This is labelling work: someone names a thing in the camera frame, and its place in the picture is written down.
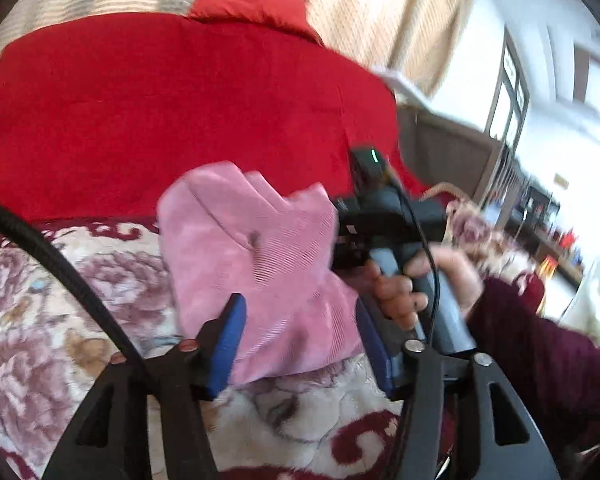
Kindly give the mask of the person right hand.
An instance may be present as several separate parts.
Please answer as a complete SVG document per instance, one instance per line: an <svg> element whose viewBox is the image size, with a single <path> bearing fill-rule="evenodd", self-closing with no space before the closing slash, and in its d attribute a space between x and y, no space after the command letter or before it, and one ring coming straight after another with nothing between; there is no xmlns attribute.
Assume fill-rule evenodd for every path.
<svg viewBox="0 0 600 480"><path fill-rule="evenodd" d="M460 313L467 318L472 307L480 298L484 286L477 270L464 252L445 245L432 245L430 252L437 269L451 285ZM364 278L370 291L379 301L382 313L402 330L412 330L420 312L428 306L424 292L416 292L412 278L423 278L431 271L429 260L420 250L404 266L406 275L385 276L372 260L364 266Z"/></svg>

